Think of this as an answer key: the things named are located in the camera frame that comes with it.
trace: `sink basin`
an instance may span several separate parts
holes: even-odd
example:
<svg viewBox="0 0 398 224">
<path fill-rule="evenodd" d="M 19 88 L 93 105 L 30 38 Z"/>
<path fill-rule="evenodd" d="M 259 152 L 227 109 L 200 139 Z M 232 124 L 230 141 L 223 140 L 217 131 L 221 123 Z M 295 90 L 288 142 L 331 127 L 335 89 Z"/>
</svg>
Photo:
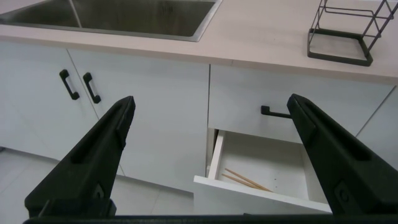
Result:
<svg viewBox="0 0 398 224">
<path fill-rule="evenodd" d="M 48 0 L 0 24 L 198 42 L 222 0 Z"/>
</svg>

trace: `drawer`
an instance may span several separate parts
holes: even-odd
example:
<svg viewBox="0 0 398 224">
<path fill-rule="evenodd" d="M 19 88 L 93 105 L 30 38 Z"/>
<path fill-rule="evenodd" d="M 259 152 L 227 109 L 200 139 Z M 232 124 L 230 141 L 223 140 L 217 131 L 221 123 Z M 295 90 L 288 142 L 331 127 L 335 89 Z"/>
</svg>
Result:
<svg viewBox="0 0 398 224">
<path fill-rule="evenodd" d="M 228 179 L 230 169 L 271 190 Z M 219 131 L 208 177 L 194 178 L 198 215 L 331 213 L 301 144 Z"/>
<path fill-rule="evenodd" d="M 296 93 L 313 101 L 354 136 L 393 86 L 211 66 L 208 127 L 254 136 L 301 142 L 291 119 L 261 114 L 289 113 Z"/>
</svg>

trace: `metal rack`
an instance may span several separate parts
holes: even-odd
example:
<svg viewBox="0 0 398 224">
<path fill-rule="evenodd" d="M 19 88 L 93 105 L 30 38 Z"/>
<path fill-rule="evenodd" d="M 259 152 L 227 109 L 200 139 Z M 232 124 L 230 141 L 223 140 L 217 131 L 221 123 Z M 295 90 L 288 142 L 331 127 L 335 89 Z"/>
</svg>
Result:
<svg viewBox="0 0 398 224">
<path fill-rule="evenodd" d="M 329 60 L 329 61 L 333 61 L 333 62 L 348 63 L 348 64 L 352 64 L 352 65 L 370 66 L 373 62 L 373 58 L 371 56 L 370 51 L 373 48 L 376 41 L 379 38 L 381 38 L 381 33 L 386 28 L 389 21 L 394 18 L 394 13 L 398 9 L 398 2 L 395 2 L 394 3 L 395 6 L 392 7 L 393 4 L 391 4 L 391 2 L 389 2 L 388 0 L 381 0 L 381 3 L 379 5 L 379 7 L 376 9 L 376 11 L 367 10 L 367 9 L 349 9 L 349 8 L 342 8 L 342 7 L 330 7 L 330 6 L 327 6 L 327 3 L 328 3 L 328 0 L 320 1 L 317 13 L 315 14 L 315 18 L 311 25 L 311 29 L 308 32 L 308 39 L 307 39 L 307 55 L 308 55 L 308 57 L 322 59 L 322 60 Z M 388 10 L 389 14 L 387 16 L 380 15 L 381 10 L 384 7 L 386 8 L 386 10 Z M 322 29 L 320 27 L 320 19 L 324 12 L 331 13 L 331 14 L 347 15 L 347 16 L 365 17 L 365 18 L 369 18 L 370 21 L 362 34 L 355 34 L 355 33 L 343 32 L 343 31 L 338 31 L 338 30 Z M 380 24 L 379 22 L 377 22 L 377 19 L 383 20 L 384 22 L 382 24 Z M 376 35 L 369 34 L 369 28 L 373 24 L 377 30 Z M 313 36 L 315 34 L 355 39 L 359 42 L 359 45 L 362 48 L 365 59 L 340 57 L 340 56 L 336 56 L 336 55 L 327 55 L 327 54 L 311 52 L 310 46 L 311 46 Z M 371 43 L 369 44 L 369 47 L 366 45 L 366 43 L 364 41 L 364 37 L 373 38 Z"/>
</svg>

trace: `open drawer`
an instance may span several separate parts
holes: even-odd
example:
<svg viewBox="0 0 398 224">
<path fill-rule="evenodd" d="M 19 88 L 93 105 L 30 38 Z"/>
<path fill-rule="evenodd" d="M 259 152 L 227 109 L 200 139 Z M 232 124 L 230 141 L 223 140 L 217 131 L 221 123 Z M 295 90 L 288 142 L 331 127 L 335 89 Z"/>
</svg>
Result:
<svg viewBox="0 0 398 224">
<path fill-rule="evenodd" d="M 222 176 L 236 177 L 226 168 L 272 192 Z M 200 215 L 331 213 L 305 148 L 293 142 L 219 131 L 208 177 L 194 182 Z"/>
</svg>

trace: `white cabinet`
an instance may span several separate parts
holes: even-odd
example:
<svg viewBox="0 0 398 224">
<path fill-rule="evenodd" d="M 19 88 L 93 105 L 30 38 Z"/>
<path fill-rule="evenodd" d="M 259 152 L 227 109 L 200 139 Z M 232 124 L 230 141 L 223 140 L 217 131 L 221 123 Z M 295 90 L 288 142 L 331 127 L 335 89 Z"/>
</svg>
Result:
<svg viewBox="0 0 398 224">
<path fill-rule="evenodd" d="M 0 95 L 0 146 L 60 160 L 98 120 L 65 49 L 0 42 Z"/>
<path fill-rule="evenodd" d="M 127 177 L 192 191 L 205 175 L 209 65 L 69 50 L 99 117 L 133 96 L 136 111 L 121 166 Z"/>
<path fill-rule="evenodd" d="M 392 87 L 212 65 L 209 128 L 301 142 L 291 119 L 261 114 L 263 105 L 289 113 L 287 100 L 296 93 L 357 135 Z"/>
<path fill-rule="evenodd" d="M 398 170 L 398 88 L 375 112 L 357 138 Z"/>
<path fill-rule="evenodd" d="M 330 213 L 301 144 L 219 131 L 208 177 L 196 176 L 197 215 Z M 271 192 L 222 174 L 232 170 Z"/>
</svg>

